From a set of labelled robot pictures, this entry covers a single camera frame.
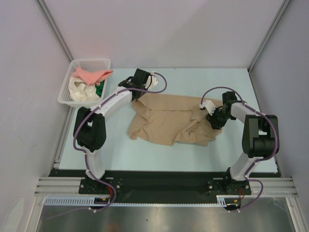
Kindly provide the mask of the beige t shirt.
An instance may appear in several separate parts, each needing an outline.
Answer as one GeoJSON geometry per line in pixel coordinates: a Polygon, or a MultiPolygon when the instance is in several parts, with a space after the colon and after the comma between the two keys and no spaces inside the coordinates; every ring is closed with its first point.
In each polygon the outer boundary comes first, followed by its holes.
{"type": "Polygon", "coordinates": [[[128,134],[151,143],[207,146],[222,130],[215,130],[199,107],[199,97],[146,93],[132,103],[136,111],[128,134]]]}

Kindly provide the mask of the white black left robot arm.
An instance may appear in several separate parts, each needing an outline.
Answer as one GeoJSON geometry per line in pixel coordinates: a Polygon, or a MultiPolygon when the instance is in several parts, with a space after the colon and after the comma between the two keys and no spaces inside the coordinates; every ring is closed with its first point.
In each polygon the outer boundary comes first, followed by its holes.
{"type": "Polygon", "coordinates": [[[86,176],[91,178],[90,188],[102,193],[107,182],[103,179],[105,169],[98,151],[107,139],[107,120],[126,104],[138,100],[143,94],[158,84],[151,72],[136,69],[133,76],[118,84],[115,91],[90,108],[80,107],[73,130],[73,148],[84,155],[86,176]]]}

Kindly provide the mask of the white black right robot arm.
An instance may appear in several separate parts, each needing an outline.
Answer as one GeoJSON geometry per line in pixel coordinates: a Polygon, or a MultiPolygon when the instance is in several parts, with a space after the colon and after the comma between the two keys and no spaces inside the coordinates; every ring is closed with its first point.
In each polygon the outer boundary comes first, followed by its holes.
{"type": "Polygon", "coordinates": [[[222,129],[228,120],[243,123],[242,154],[229,167],[221,180],[208,183],[210,194],[236,195],[249,194],[251,172],[255,167],[274,157],[279,151],[278,118],[254,110],[233,91],[222,94],[223,105],[216,107],[210,100],[204,101],[200,108],[206,109],[206,119],[212,129],[222,129]]]}

